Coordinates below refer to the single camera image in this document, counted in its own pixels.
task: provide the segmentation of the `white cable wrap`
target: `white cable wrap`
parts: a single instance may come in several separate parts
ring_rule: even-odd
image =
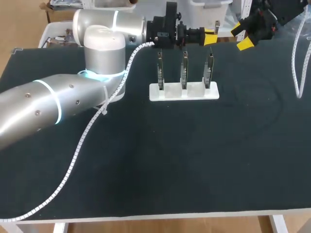
[[[70,166],[63,178],[63,180],[61,181],[60,185],[56,188],[56,190],[52,193],[52,195],[46,199],[43,203],[41,203],[39,206],[37,206],[36,208],[34,208],[33,210],[29,211],[28,213],[22,215],[22,216],[19,216],[19,217],[14,217],[14,218],[8,218],[8,219],[1,219],[0,218],[0,223],[1,222],[16,222],[16,221],[21,221],[27,217],[30,217],[31,215],[35,214],[36,212],[38,212],[40,209],[42,209],[43,207],[45,207],[47,204],[49,204],[56,196],[57,194],[60,192],[60,190],[62,190],[62,188],[64,187],[65,183],[67,182],[71,172],[72,172],[72,169],[73,169],[73,166],[77,160],[77,157],[79,155],[79,152],[80,152],[80,149],[81,149],[81,146],[83,145],[83,142],[86,138],[86,135],[88,134],[89,130],[91,129],[92,125],[94,124],[94,122],[96,121],[96,119],[99,117],[99,115],[104,111],[106,110],[106,107],[107,105],[114,99],[114,97],[116,97],[118,95],[118,93],[121,91],[122,87],[125,85],[125,81],[127,79],[127,76],[129,74],[129,71],[131,69],[131,66],[132,66],[132,62],[136,56],[136,54],[138,53],[138,51],[140,51],[142,48],[144,47],[151,47],[155,45],[153,42],[147,42],[147,43],[143,43],[141,45],[139,45],[135,50],[134,52],[132,53],[129,61],[128,61],[128,64],[127,64],[127,67],[126,67],[126,70],[125,70],[125,74],[121,80],[121,83],[120,85],[118,86],[117,90],[115,90],[115,92],[112,94],[112,96],[109,98],[109,101],[107,104],[104,104],[97,112],[96,114],[93,116],[93,118],[91,119],[91,121],[88,123],[86,129],[84,130],[81,138],[80,138],[80,141],[78,143],[78,146],[76,148],[76,151],[74,153],[74,156],[72,158],[72,161],[70,163]]]
[[[305,86],[308,62],[309,62],[309,58],[310,58],[310,54],[311,54],[311,42],[309,44],[309,47],[308,47],[308,50],[307,50],[307,54],[306,54],[306,57],[305,57],[305,61],[303,63],[300,87],[298,87],[298,81],[297,81],[297,77],[296,77],[295,54],[296,54],[298,39],[299,39],[301,30],[303,28],[303,25],[305,24],[305,21],[307,19],[307,16],[308,16],[308,7],[306,6],[305,7],[305,12],[304,12],[304,17],[301,20],[301,23],[299,25],[299,28],[298,28],[298,31],[297,31],[297,34],[296,34],[296,38],[295,38],[294,46],[293,46],[293,52],[292,52],[292,74],[293,74],[293,80],[294,80],[294,85],[295,85],[295,92],[296,92],[297,98],[299,98],[299,99],[302,97],[303,88]]]

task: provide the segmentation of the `wooden floor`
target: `wooden floor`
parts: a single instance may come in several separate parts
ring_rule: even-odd
[[[43,0],[1,0],[0,74],[14,47],[36,48],[47,24],[39,9]],[[285,216],[289,233],[297,233],[311,214]],[[52,224],[38,224],[39,233],[52,233]],[[69,233],[271,233],[268,217],[198,218],[70,224]]]

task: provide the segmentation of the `screw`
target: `screw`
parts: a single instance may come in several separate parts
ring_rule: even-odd
[[[176,18],[178,19],[178,21],[181,20],[181,13],[180,12],[176,15]]]
[[[131,43],[134,43],[135,41],[136,41],[135,37],[131,36],[131,37],[130,37],[130,42],[131,42]]]

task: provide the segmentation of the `white table edge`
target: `white table edge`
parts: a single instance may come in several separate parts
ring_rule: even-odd
[[[311,212],[311,208],[290,209],[290,210],[260,210],[260,211],[240,211],[240,212],[140,215],[140,216],[126,216],[126,217],[94,217],[94,218],[71,218],[71,219],[51,219],[51,220],[25,220],[25,221],[16,222],[16,223],[19,223],[19,224],[64,223],[64,222],[74,223],[74,222],[102,222],[102,221],[201,218],[201,217],[271,216],[271,215],[301,214],[303,212]]]

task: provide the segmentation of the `table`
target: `table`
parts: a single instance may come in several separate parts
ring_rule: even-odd
[[[295,97],[291,40],[238,51],[212,46],[219,100],[150,102],[157,51],[144,49],[121,101],[94,124],[67,184],[23,223],[277,215],[310,210],[311,82]],[[298,45],[297,76],[308,46]],[[189,81],[199,81],[209,48],[192,46]],[[179,78],[180,51],[164,50],[166,82]],[[0,92],[83,70],[83,49],[16,51]],[[0,217],[15,217],[59,185],[90,109],[0,151]]]

